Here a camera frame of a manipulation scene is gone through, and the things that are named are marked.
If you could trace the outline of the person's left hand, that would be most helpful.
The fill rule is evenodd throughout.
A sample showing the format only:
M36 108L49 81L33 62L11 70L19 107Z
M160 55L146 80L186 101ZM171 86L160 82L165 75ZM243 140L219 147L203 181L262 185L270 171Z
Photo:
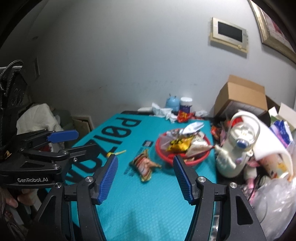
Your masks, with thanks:
M6 204L13 208L17 208L19 203L32 206L36 202L37 189L22 189L20 195L12 195L9 190L4 190Z

